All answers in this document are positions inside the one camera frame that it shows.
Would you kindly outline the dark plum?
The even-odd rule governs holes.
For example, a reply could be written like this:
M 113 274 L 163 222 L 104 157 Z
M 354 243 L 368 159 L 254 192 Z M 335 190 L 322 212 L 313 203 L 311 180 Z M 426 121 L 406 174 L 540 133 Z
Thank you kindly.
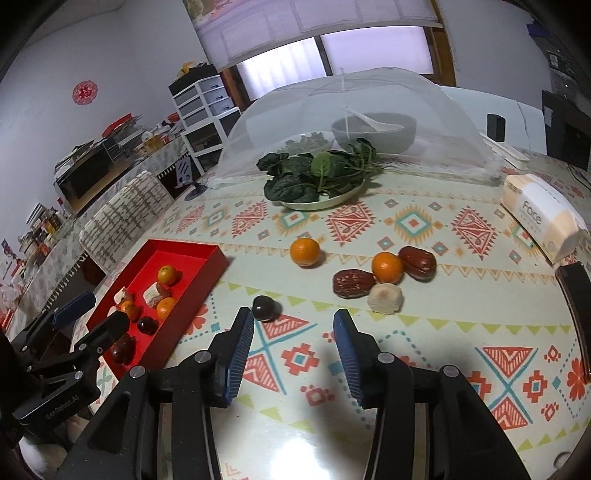
M 273 321 L 277 316 L 277 304 L 272 297 L 259 295 L 252 301 L 252 314 L 256 320 Z

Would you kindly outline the wrinkled red date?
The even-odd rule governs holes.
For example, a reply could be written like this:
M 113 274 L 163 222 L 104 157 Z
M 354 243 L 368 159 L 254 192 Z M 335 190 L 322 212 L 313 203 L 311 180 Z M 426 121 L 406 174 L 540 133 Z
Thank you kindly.
M 365 297 L 375 285 L 375 276 L 360 269 L 341 270 L 332 277 L 332 291 L 342 299 Z

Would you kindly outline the glossy red jujube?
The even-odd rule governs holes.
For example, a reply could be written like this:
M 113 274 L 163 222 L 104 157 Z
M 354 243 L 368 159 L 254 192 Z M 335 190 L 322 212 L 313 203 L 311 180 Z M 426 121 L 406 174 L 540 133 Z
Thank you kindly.
M 414 279 L 429 282 L 435 278 L 437 260 L 431 252 L 414 246 L 405 246 L 399 251 L 398 257 L 404 271 Z

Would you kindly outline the small orange mandarin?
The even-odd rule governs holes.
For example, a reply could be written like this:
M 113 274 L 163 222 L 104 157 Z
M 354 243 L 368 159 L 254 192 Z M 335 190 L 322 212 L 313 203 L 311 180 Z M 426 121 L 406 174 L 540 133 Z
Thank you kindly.
M 290 245 L 290 259 L 301 268 L 314 266 L 321 256 L 321 247 L 314 239 L 298 238 Z

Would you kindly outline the large white cake piece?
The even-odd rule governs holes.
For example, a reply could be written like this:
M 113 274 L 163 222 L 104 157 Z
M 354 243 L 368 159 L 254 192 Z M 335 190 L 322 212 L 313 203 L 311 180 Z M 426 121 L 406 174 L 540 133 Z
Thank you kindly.
M 155 308 L 157 303 L 166 297 L 169 297 L 168 289 L 158 282 L 151 284 L 142 294 L 143 301 L 149 308 Z

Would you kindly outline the large orange mandarin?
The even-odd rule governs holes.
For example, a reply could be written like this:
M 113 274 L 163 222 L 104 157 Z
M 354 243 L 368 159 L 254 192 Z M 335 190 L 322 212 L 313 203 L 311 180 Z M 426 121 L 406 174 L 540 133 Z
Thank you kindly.
M 160 321 L 164 321 L 176 304 L 176 299 L 173 297 L 166 297 L 161 299 L 156 307 L 156 316 Z

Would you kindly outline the red tray box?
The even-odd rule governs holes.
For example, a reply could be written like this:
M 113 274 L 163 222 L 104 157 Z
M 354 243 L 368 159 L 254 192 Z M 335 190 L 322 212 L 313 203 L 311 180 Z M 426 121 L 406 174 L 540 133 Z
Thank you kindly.
M 103 354 L 113 375 L 120 379 L 135 365 L 163 368 L 228 265 L 216 245 L 146 241 L 86 323 L 92 329 L 115 310 L 129 317 L 127 345 L 119 354 L 112 348 Z

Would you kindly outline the patterned chair back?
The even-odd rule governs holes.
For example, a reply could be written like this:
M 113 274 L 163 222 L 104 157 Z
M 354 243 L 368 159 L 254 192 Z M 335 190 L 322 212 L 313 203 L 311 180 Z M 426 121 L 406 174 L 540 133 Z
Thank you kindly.
M 109 274 L 172 203 L 173 198 L 159 179 L 142 171 L 88 220 L 80 231 L 80 244 Z

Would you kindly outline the patterned tablecloth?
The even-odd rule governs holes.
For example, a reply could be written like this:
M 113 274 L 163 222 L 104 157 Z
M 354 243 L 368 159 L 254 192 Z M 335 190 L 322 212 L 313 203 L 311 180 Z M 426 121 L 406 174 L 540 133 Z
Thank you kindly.
M 254 328 L 238 398 L 213 414 L 226 479 L 359 479 L 375 415 L 349 392 L 332 316 L 356 326 L 408 364 L 456 365 L 490 408 L 530 476 L 548 479 L 569 458 L 590 456 L 590 388 L 575 326 L 553 267 L 502 207 L 498 187 L 387 172 L 358 199 L 320 213 L 293 212 L 263 196 L 263 178 L 178 199 L 147 234 L 217 245 L 228 269 L 170 356 L 205 348 L 259 295 L 279 320 Z M 301 268 L 298 238 L 322 256 Z M 369 270 L 381 252 L 434 254 L 436 277 L 405 277 L 402 309 L 332 291 L 344 269 Z

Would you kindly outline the microwave oven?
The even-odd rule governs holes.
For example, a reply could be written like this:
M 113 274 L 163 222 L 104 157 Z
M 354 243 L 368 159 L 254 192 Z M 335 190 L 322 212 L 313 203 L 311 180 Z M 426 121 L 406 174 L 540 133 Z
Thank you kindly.
M 106 142 L 87 145 L 64 158 L 55 172 L 54 187 L 64 207 L 78 215 L 125 168 L 118 146 Z

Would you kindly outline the small fan stand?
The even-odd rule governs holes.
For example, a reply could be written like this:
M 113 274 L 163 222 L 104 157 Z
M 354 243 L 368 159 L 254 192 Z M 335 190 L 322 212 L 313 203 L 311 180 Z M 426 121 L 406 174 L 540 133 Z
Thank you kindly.
M 185 201 L 192 201 L 207 191 L 207 186 L 200 183 L 201 173 L 195 166 L 190 155 L 183 155 L 175 163 L 177 187 L 189 187 L 185 194 Z

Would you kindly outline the plate of spinach leaves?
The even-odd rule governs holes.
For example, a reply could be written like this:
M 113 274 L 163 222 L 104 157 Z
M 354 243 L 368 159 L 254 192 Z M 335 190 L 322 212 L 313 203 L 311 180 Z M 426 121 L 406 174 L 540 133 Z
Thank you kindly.
M 269 153 L 256 167 L 267 176 L 266 200 L 297 211 L 339 206 L 365 191 L 382 171 L 377 149 L 363 138 L 342 150 Z

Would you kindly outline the plate of green food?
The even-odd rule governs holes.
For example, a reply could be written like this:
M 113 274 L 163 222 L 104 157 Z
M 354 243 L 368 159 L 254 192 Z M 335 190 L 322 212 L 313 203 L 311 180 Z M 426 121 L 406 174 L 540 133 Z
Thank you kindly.
M 322 150 L 328 150 L 334 144 L 335 137 L 328 131 L 312 131 L 291 136 L 280 143 L 279 153 L 297 155 L 304 153 L 315 154 Z

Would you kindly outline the grey bowl under cover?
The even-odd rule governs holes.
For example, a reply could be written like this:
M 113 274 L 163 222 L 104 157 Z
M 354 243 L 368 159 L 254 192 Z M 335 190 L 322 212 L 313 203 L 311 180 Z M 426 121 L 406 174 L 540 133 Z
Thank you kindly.
M 349 114 L 332 123 L 332 135 L 339 147 L 348 149 L 349 144 L 363 138 L 372 144 L 378 153 L 399 154 L 414 143 L 417 120 L 409 115 L 391 112 L 369 113 L 369 118 L 388 124 L 385 130 L 377 130 L 358 116 Z

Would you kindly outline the black smartphone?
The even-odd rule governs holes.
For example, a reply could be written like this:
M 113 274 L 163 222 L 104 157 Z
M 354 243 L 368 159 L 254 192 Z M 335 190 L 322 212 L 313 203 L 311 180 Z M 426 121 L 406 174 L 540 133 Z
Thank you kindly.
M 583 378 L 590 382 L 590 278 L 582 263 L 559 266 L 555 271 L 558 284 L 563 292 L 575 326 Z

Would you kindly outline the white mesh food cover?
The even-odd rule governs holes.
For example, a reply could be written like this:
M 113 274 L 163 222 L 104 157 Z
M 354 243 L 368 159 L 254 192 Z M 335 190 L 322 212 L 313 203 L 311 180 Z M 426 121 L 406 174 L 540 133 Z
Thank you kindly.
M 427 78 L 377 68 L 294 83 L 256 100 L 240 116 L 207 185 L 260 176 L 256 162 L 290 140 L 320 133 L 346 149 L 362 138 L 403 173 L 497 185 L 501 158 L 465 110 Z

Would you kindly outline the white drawer unit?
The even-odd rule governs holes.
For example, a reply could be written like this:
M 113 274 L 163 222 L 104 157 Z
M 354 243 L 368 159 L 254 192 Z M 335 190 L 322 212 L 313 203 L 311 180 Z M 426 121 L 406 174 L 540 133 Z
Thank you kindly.
M 219 160 L 242 112 L 235 105 L 214 66 L 187 65 L 168 90 L 183 131 L 181 137 L 201 175 Z

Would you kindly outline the white remote box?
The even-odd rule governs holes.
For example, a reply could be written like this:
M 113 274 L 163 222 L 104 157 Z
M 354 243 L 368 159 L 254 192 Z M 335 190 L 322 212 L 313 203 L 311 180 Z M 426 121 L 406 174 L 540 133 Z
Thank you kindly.
M 506 144 L 505 142 L 497 142 L 489 138 L 483 132 L 481 132 L 480 135 L 485 144 L 512 167 L 519 171 L 527 171 L 529 169 L 530 159 L 515 147 Z

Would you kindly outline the black box on cabinet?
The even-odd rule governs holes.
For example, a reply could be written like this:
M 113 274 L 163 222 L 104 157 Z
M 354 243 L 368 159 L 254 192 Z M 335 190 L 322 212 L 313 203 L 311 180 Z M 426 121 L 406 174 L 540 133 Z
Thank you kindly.
M 495 142 L 502 143 L 506 139 L 506 119 L 498 114 L 487 115 L 486 135 Z

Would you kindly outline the water bottle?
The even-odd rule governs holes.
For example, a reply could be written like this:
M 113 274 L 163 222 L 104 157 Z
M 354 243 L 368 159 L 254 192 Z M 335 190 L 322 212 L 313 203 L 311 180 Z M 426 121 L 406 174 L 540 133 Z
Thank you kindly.
M 578 92 L 575 71 L 565 53 L 552 42 L 546 46 L 546 56 L 550 68 L 552 92 L 573 101 Z

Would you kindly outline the red paper wall decoration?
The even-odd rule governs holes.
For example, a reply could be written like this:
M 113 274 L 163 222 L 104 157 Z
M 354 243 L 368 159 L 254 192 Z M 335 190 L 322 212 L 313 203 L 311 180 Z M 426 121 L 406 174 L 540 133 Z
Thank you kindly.
M 79 106 L 91 104 L 98 94 L 98 86 L 92 80 L 79 82 L 72 91 L 72 101 Z

